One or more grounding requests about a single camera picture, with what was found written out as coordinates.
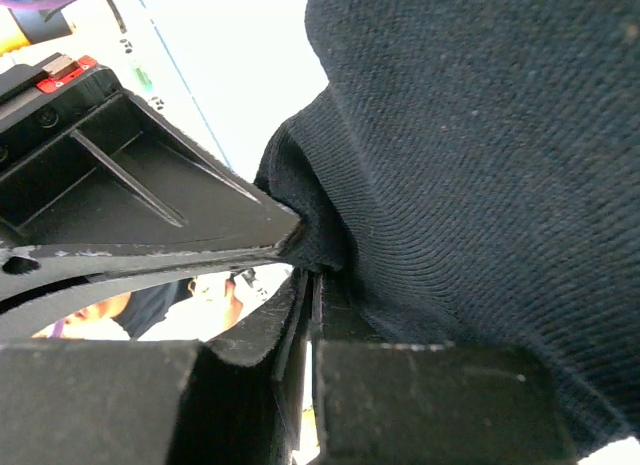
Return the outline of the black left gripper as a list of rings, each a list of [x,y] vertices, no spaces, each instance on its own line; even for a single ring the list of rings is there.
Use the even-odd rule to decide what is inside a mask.
[[[272,245],[299,218],[83,56],[1,75],[1,221],[26,245]]]

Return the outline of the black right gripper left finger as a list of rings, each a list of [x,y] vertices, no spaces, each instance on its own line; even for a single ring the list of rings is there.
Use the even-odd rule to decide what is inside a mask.
[[[300,441],[307,278],[209,341],[36,339],[91,284],[2,304],[5,464],[288,464]]]

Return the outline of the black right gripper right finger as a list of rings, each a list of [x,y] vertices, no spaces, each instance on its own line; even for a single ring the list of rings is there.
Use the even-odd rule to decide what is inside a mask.
[[[571,464],[542,364],[518,348],[386,343],[327,276],[311,299],[322,464]]]

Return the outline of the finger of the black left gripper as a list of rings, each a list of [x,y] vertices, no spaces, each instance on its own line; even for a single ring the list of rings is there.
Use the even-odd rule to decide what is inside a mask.
[[[96,301],[199,274],[277,262],[274,246],[211,244],[1,247],[1,338],[23,338]]]

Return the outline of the black sock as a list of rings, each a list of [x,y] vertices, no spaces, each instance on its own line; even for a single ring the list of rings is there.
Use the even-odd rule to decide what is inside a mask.
[[[580,456],[639,433],[639,0],[308,0],[255,183],[403,343],[522,346]]]

